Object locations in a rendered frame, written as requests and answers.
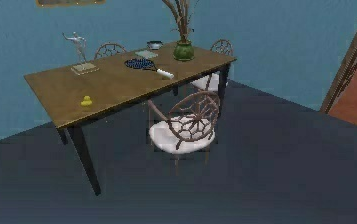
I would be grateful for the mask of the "brown lattice chair white seat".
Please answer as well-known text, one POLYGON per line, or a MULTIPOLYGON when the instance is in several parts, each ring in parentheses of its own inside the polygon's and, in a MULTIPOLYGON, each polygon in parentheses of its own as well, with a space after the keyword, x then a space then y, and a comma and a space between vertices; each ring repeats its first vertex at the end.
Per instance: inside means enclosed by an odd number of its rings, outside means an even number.
POLYGON ((147 101, 151 145, 174 156, 175 165, 182 155, 208 150, 215 140, 215 126, 220 112, 220 98, 212 91, 199 91, 186 96, 164 114, 152 100, 147 101))
MULTIPOLYGON (((210 50, 227 56, 233 55, 233 46, 231 42, 226 39, 219 39, 215 41, 210 50)), ((191 85, 199 91, 217 92, 219 85, 219 71, 197 79, 193 81, 191 85)))
POLYGON ((94 59, 99 59, 99 58, 103 58, 103 57, 109 57, 109 56, 113 56, 116 54, 121 54, 121 53, 125 53, 126 49, 118 44, 118 43, 111 43, 111 42, 107 42, 102 44, 95 52, 94 54, 94 59))

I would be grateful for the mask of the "green vase with dry plant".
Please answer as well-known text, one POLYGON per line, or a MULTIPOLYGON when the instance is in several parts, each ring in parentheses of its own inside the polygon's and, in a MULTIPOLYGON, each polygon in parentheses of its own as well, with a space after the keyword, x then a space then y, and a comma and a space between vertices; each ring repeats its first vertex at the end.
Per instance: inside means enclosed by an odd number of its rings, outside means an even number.
POLYGON ((189 26, 194 12, 190 11, 191 0, 162 0, 164 5, 173 15, 177 27, 175 30, 179 33, 179 40, 173 51, 173 57, 177 61, 190 61, 194 59, 194 48, 189 35, 193 28, 189 26))

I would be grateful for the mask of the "pale green flat cloth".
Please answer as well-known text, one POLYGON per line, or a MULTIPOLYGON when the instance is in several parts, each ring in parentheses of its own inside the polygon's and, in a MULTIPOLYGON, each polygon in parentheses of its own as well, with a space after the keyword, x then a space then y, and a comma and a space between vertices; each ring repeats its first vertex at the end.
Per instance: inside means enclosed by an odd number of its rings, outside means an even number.
POLYGON ((157 53, 151 52, 149 50, 142 50, 142 51, 137 51, 136 55, 146 58, 146 59, 151 59, 151 58, 155 58, 158 56, 157 53))

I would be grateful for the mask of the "brown wooden table black legs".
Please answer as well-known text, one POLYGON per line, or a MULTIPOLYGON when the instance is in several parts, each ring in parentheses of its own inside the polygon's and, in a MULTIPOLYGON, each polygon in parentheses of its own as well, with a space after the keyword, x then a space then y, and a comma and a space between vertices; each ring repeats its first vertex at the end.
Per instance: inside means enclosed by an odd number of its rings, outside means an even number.
POLYGON ((25 76, 25 81, 42 104, 63 143, 72 143, 95 194, 101 193, 82 128, 120 110, 172 91, 182 85, 219 71, 218 96, 225 95, 231 63, 236 60, 196 47, 194 59, 183 62, 173 57, 176 44, 164 44, 153 59, 157 68, 170 72, 168 79, 150 70, 130 69, 124 62, 136 56, 135 51, 94 60, 99 70, 76 75, 70 66, 54 68, 25 76), (81 106, 84 96, 92 104, 81 106))

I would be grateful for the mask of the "silver figure statue on base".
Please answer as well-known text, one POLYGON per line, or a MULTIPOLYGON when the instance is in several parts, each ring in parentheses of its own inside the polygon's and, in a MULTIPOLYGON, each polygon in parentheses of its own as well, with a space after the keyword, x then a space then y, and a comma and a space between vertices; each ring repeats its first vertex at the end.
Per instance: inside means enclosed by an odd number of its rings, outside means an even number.
POLYGON ((77 65, 74 65, 71 67, 71 70, 76 74, 76 75, 84 75, 92 72, 96 72, 99 70, 99 68, 88 62, 86 59, 85 55, 85 48, 86 48, 86 39, 79 36, 76 32, 73 33, 72 37, 67 37, 65 34, 63 34, 63 37, 66 40, 71 41, 75 48, 76 48, 76 53, 78 56, 79 63, 77 65))

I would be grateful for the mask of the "brown wooden room door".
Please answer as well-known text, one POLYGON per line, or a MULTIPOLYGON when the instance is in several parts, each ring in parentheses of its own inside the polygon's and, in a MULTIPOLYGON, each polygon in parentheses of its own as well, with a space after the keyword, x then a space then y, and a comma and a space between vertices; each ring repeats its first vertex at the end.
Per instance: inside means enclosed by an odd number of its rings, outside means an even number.
POLYGON ((341 65, 335 78, 322 102, 320 112, 328 114, 332 106, 338 101, 338 98, 349 85, 357 69, 357 31, 353 40, 342 59, 341 65))

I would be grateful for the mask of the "framed picture gold frame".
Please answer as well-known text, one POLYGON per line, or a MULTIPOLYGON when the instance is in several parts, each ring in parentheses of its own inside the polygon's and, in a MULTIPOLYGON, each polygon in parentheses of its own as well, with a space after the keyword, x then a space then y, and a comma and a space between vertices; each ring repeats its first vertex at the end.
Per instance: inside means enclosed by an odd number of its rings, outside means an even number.
POLYGON ((69 7, 104 4, 106 0, 35 0, 40 7, 69 7))

